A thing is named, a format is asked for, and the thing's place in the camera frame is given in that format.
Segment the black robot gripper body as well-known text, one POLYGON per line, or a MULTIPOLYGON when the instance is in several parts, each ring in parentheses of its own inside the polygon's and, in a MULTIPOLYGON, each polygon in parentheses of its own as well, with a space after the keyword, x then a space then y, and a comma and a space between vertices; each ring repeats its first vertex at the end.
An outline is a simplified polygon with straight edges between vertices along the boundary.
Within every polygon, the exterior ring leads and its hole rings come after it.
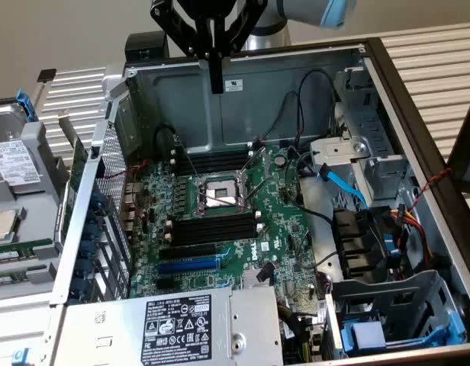
MULTIPOLYGON (((225 0, 186 0, 177 1, 183 11, 193 20, 199 18, 226 18, 233 10, 237 1, 225 0)), ((152 18, 158 18, 162 14, 174 11, 174 1, 152 1, 150 14, 152 18)))

